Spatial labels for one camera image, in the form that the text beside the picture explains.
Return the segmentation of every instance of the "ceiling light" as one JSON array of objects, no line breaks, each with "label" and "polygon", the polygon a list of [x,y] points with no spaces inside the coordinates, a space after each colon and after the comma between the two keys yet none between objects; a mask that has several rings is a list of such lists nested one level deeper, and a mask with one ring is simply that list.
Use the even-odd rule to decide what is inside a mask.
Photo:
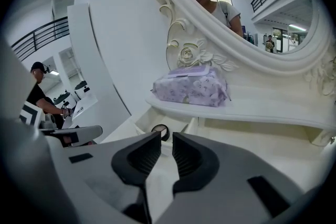
[{"label": "ceiling light", "polygon": [[306,29],[302,28],[302,27],[299,27],[299,26],[296,26],[296,25],[289,25],[290,27],[293,27],[295,29],[298,29],[298,30],[301,30],[301,31],[307,31]]}]

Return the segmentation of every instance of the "ceiling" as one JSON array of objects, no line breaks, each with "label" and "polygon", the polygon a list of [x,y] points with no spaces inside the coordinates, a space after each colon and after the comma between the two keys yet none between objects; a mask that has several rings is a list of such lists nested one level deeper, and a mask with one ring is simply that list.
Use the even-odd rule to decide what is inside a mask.
[{"label": "ceiling", "polygon": [[312,0],[296,0],[264,18],[263,24],[295,24],[309,29],[313,15]]},{"label": "ceiling", "polygon": [[[72,52],[72,49],[63,51],[60,54],[60,56],[61,56],[61,60],[63,62],[64,68],[65,68],[65,71],[68,75],[68,78],[71,78],[72,76],[77,74],[76,67],[72,64],[72,62],[70,60],[70,58],[72,58],[74,56],[74,53]],[[53,57],[50,57],[47,60],[45,60],[43,62],[43,64],[45,64],[47,67],[49,67],[50,72],[51,71],[58,72],[57,69],[56,69],[56,65],[55,65]],[[61,79],[60,79],[59,76],[47,73],[47,74],[45,74],[44,79],[39,86],[43,90],[43,92],[46,93],[51,88],[56,86],[58,83],[61,83]]]}]

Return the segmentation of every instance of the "man in black t-shirt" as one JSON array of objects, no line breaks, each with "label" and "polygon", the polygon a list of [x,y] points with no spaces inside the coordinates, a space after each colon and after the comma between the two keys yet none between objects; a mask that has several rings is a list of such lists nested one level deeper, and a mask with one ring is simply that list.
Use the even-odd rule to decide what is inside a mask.
[{"label": "man in black t-shirt", "polygon": [[46,95],[38,86],[38,84],[42,82],[44,74],[47,73],[47,71],[44,70],[44,65],[41,62],[35,62],[31,67],[30,73],[32,73],[32,75],[35,77],[37,83],[30,92],[27,98],[27,102],[43,109],[45,113],[50,113],[54,115],[55,114],[69,115],[72,113],[71,109],[59,109],[45,100]]},{"label": "man in black t-shirt", "polygon": [[272,43],[272,45],[273,45],[273,48],[271,48],[271,53],[273,53],[273,49],[274,49],[275,44],[272,41],[272,36],[271,35],[268,36],[268,42]]}]

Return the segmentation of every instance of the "small round object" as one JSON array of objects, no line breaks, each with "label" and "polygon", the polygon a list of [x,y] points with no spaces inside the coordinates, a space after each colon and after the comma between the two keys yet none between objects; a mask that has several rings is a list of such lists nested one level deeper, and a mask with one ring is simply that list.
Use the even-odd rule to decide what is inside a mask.
[{"label": "small round object", "polygon": [[161,140],[162,141],[167,141],[170,134],[169,134],[169,129],[166,125],[164,124],[159,124],[157,126],[155,126],[153,129],[152,129],[152,132],[161,132]]}]

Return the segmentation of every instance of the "man's arm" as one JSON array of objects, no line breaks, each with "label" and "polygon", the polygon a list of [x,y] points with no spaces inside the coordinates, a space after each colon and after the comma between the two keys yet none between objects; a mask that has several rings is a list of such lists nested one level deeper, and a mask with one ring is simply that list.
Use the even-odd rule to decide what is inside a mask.
[{"label": "man's arm", "polygon": [[43,109],[43,111],[50,114],[63,114],[63,110],[55,107],[54,105],[47,102],[44,98],[41,98],[36,102],[36,105]]},{"label": "man's arm", "polygon": [[233,32],[240,35],[241,37],[244,37],[244,33],[243,33],[243,29],[241,27],[242,25],[241,25],[241,22],[240,22],[239,15],[232,18],[232,20],[230,21],[230,25],[231,25],[231,30]]}]

